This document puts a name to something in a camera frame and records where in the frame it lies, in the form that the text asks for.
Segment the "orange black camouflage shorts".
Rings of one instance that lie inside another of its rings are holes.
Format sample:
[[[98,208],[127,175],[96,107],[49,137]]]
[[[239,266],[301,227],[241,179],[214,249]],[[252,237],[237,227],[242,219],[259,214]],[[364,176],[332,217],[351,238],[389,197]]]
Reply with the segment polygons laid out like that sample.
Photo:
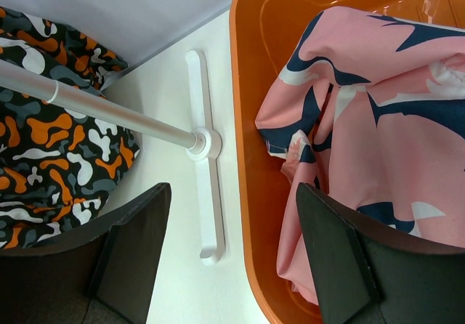
[[[1,9],[1,59],[99,95],[127,64],[77,29]],[[115,124],[1,89],[1,247],[28,248],[96,218],[140,149]]]

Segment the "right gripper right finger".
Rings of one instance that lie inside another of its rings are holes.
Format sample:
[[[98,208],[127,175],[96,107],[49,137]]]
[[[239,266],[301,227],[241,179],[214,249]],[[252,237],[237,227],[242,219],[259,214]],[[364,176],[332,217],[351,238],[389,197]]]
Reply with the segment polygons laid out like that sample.
[[[324,323],[463,323],[464,250],[395,230],[299,184]]]

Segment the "pink shark print shorts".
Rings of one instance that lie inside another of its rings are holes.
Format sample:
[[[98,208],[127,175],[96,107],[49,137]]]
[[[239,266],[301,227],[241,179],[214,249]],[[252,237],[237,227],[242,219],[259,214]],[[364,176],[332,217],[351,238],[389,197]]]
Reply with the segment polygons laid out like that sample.
[[[464,31],[331,7],[255,120],[292,188],[313,185],[396,230],[464,246]]]

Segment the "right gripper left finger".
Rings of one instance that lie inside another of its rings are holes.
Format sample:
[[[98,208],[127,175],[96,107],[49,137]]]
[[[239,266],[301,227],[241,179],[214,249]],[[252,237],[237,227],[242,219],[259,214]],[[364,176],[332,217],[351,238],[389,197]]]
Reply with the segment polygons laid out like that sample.
[[[158,183],[69,232],[1,250],[1,322],[146,323],[170,204]]]

